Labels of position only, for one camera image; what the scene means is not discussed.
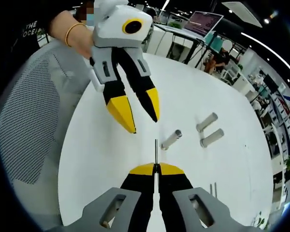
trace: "human arm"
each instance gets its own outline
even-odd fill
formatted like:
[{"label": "human arm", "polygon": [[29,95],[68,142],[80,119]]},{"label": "human arm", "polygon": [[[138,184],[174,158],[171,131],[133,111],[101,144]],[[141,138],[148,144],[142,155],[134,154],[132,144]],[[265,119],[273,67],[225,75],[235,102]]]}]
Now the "human arm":
[{"label": "human arm", "polygon": [[[51,0],[40,0],[40,8],[38,14],[40,15],[41,26],[45,28],[46,32],[65,43],[67,31],[74,24],[78,23],[74,19],[68,9],[68,3],[52,2]],[[93,46],[92,31],[87,29],[84,25],[75,26],[69,33],[68,45],[73,47],[79,54],[89,59],[91,57],[91,47]]]},{"label": "human arm", "polygon": [[[51,22],[49,28],[50,36],[65,43],[66,33],[71,26],[78,23],[68,12],[63,11],[58,14]],[[91,47],[93,46],[92,31],[78,25],[74,27],[68,36],[68,45],[73,47],[79,54],[89,59],[91,57]]]},{"label": "human arm", "polygon": [[221,66],[225,66],[226,64],[223,62],[223,63],[220,63],[220,64],[215,64],[215,67],[221,67]]}]

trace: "white table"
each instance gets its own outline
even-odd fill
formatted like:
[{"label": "white table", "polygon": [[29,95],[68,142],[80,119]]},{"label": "white table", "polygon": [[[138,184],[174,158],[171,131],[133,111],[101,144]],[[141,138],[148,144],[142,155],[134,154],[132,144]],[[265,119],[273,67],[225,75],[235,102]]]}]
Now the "white table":
[{"label": "white table", "polygon": [[[88,85],[60,158],[58,198],[63,224],[79,219],[83,208],[109,188],[120,187],[132,168],[154,162],[154,140],[161,143],[175,129],[183,137],[166,152],[160,150],[159,161],[183,169],[194,187],[209,192],[210,184],[216,182],[217,198],[238,222],[250,225],[260,211],[267,221],[273,196],[271,157],[248,100],[183,63],[150,54],[144,58],[159,92],[160,120],[152,121],[123,77],[137,129],[137,134],[129,134],[107,112],[102,94]],[[212,112],[219,119],[205,130],[205,136],[218,128],[225,136],[204,149],[195,127]],[[154,212],[147,231],[165,231],[158,200]]]}]

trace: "gray cylinder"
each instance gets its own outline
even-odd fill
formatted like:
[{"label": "gray cylinder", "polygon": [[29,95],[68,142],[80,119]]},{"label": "gray cylinder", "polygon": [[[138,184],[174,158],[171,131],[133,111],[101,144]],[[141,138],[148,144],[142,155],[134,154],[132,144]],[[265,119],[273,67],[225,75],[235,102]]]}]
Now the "gray cylinder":
[{"label": "gray cylinder", "polygon": [[217,131],[215,131],[214,133],[212,133],[211,135],[209,135],[208,137],[201,139],[200,140],[200,144],[202,147],[207,147],[209,146],[211,143],[213,143],[214,141],[217,141],[218,139],[220,139],[221,137],[224,136],[224,132],[222,129],[218,129]]},{"label": "gray cylinder", "polygon": [[211,113],[203,122],[197,124],[197,131],[202,132],[206,127],[215,122],[218,116],[215,113]]},{"label": "gray cylinder", "polygon": [[161,149],[167,150],[180,137],[182,137],[182,132],[180,130],[174,131],[174,133],[171,134],[170,137],[161,144]]}]

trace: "gray chair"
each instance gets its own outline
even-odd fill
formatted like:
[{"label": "gray chair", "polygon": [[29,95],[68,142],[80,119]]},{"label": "gray chair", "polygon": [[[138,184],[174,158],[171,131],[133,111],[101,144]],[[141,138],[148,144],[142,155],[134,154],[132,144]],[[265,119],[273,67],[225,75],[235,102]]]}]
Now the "gray chair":
[{"label": "gray chair", "polygon": [[58,166],[89,68],[74,50],[52,41],[34,53],[0,99],[0,155],[24,209],[43,230],[62,225]]}]

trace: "screen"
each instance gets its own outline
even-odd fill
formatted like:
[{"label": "screen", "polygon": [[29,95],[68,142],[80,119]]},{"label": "screen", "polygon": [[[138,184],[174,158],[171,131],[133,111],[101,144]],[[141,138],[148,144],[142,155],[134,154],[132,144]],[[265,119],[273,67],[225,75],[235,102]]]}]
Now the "screen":
[{"label": "screen", "polygon": [[205,37],[222,18],[219,14],[196,11],[185,25],[185,29]]}]

